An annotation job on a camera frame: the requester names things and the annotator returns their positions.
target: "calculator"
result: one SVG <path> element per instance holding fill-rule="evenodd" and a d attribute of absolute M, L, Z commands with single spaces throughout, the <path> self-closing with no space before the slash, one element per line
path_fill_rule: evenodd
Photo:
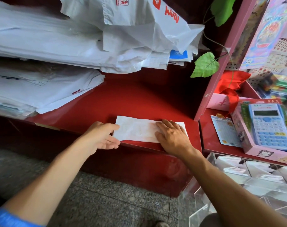
<path fill-rule="evenodd" d="M 257 145 L 287 151 L 287 128 L 277 103 L 249 104 L 254 140 Z"/>

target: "stack of plastic bags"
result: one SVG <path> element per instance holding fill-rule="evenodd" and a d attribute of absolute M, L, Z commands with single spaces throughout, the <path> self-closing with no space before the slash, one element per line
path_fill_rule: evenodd
<path fill-rule="evenodd" d="M 0 115 L 24 119 L 55 110 L 104 82 L 96 69 L 0 66 Z"/>
<path fill-rule="evenodd" d="M 126 1 L 61 0 L 70 19 L 0 2 L 0 56 L 131 73 L 198 53 L 203 25 L 187 24 L 162 0 Z"/>

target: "colorful poster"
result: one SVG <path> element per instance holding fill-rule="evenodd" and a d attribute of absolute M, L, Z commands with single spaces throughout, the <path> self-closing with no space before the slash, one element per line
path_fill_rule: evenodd
<path fill-rule="evenodd" d="M 287 0 L 270 0 L 240 69 L 262 67 L 287 22 Z"/>

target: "sticker sheet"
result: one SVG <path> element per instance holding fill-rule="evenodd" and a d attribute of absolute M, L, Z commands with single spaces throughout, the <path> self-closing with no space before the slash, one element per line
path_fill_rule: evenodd
<path fill-rule="evenodd" d="M 228 146 L 242 147 L 235 126 L 230 118 L 211 116 L 220 143 Z"/>

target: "artificial leaf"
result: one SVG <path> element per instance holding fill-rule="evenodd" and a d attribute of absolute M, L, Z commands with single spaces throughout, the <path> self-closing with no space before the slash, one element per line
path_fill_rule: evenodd
<path fill-rule="evenodd" d="M 219 63 L 215 60 L 213 53 L 208 52 L 200 56 L 195 61 L 195 69 L 191 75 L 194 77 L 208 77 L 213 75 L 219 69 Z"/>
<path fill-rule="evenodd" d="M 211 12 L 215 16 L 216 26 L 223 25 L 233 13 L 235 0 L 214 0 L 211 4 Z"/>

